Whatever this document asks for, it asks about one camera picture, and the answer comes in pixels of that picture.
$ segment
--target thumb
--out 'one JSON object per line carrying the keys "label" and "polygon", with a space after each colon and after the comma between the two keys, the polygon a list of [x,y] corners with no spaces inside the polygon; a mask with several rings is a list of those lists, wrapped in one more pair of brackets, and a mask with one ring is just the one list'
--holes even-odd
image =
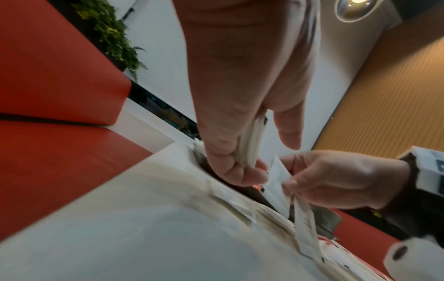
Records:
{"label": "thumb", "polygon": [[314,161],[304,170],[293,175],[283,183],[284,189],[293,193],[310,190],[324,183],[327,168],[322,161]]}

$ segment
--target sleeve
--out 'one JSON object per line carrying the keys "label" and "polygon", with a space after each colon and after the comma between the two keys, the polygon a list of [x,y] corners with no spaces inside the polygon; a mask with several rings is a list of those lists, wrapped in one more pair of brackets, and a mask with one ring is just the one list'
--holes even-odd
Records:
{"label": "sleeve", "polygon": [[407,234],[433,235],[444,247],[444,153],[412,147],[401,160],[410,165],[410,178],[381,214]]}

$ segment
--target wooden wall panel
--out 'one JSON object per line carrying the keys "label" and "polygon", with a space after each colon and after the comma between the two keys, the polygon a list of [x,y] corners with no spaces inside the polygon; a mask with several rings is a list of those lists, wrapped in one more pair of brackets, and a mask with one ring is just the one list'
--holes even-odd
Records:
{"label": "wooden wall panel", "polygon": [[314,149],[444,150],[444,5],[383,33]]}

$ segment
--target fingernail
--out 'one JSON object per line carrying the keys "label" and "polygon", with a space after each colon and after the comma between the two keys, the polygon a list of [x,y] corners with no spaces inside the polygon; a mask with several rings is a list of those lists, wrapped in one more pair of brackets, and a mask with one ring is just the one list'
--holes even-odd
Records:
{"label": "fingernail", "polygon": [[292,192],[296,191],[297,186],[298,186],[297,182],[294,179],[289,179],[288,181],[285,181],[282,184],[283,188],[285,188],[288,191],[292,191]]}

